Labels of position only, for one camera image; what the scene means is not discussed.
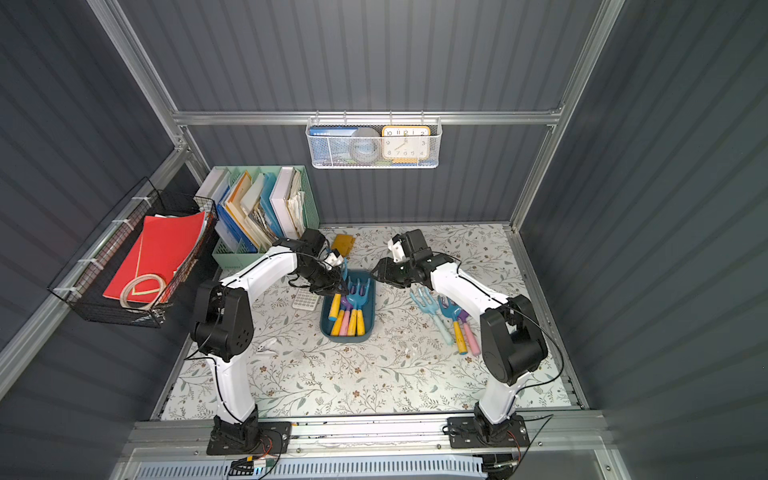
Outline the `light blue rake pale handle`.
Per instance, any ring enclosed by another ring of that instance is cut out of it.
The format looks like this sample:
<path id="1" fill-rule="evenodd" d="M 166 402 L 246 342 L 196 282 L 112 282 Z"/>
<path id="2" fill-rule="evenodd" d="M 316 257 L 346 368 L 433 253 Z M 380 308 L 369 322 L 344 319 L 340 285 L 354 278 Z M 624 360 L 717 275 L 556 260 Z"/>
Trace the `light blue rake pale handle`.
<path id="1" fill-rule="evenodd" d="M 454 344 L 452 335 L 449 333 L 444 321 L 441 319 L 438 303 L 431 295 L 429 289 L 419 285 L 409 291 L 409 296 L 420 311 L 430 316 L 444 342 L 447 345 Z"/>

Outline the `teal plastic storage box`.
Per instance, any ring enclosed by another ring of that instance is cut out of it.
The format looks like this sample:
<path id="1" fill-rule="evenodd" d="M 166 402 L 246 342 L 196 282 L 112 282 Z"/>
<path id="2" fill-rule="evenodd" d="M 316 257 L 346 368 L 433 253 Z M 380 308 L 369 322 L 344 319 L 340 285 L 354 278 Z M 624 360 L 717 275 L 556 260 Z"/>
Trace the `teal plastic storage box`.
<path id="1" fill-rule="evenodd" d="M 376 281 L 369 272 L 351 270 L 347 296 L 325 297 L 320 330 L 337 343 L 361 343 L 372 334 L 375 323 Z"/>

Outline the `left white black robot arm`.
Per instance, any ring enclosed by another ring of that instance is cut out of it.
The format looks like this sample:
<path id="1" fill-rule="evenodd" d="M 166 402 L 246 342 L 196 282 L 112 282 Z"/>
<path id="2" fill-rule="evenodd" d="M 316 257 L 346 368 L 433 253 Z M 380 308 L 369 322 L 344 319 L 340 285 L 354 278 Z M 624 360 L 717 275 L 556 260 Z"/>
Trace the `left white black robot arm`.
<path id="1" fill-rule="evenodd" d="M 304 279 L 304 287 L 314 294 L 345 294 L 344 264 L 344 256 L 320 231 L 308 229 L 298 239 L 277 239 L 237 273 L 199 286 L 190 334 L 195 350 L 187 358 L 210 368 L 220 420 L 238 425 L 256 415 L 246 360 L 255 332 L 252 304 L 291 275 Z"/>

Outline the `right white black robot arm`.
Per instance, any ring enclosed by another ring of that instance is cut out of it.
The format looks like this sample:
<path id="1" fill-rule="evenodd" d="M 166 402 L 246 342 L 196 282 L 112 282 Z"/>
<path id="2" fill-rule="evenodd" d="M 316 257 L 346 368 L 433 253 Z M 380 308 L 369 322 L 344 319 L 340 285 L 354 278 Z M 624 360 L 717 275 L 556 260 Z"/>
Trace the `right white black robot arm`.
<path id="1" fill-rule="evenodd" d="M 376 281 L 401 289 L 423 286 L 478 321 L 481 356 L 491 379 L 474 419 L 479 432 L 495 433 L 510 423 L 518 394 L 549 356 L 530 300 L 502 294 L 474 279 L 456 257 L 432 250 L 419 229 L 392 237 L 387 248 L 390 255 L 371 270 Z"/>

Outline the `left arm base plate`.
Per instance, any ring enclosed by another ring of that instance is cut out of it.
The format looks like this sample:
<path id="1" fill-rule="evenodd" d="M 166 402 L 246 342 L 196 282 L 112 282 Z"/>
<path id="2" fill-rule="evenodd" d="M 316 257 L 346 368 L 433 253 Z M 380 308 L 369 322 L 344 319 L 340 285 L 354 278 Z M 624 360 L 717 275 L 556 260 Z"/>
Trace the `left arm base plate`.
<path id="1" fill-rule="evenodd" d="M 265 422 L 258 419 L 232 424 L 214 419 L 206 448 L 209 456 L 261 456 L 285 453 L 292 431 L 290 422 Z"/>

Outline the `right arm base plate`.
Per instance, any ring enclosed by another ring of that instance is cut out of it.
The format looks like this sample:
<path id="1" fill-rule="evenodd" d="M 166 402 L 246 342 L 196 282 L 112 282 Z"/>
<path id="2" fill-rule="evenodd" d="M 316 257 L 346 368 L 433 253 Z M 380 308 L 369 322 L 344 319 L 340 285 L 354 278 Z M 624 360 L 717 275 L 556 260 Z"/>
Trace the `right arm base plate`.
<path id="1" fill-rule="evenodd" d="M 480 417 L 449 417 L 442 433 L 453 449 L 523 448 L 531 443 L 525 420 L 518 414 L 498 424 Z"/>

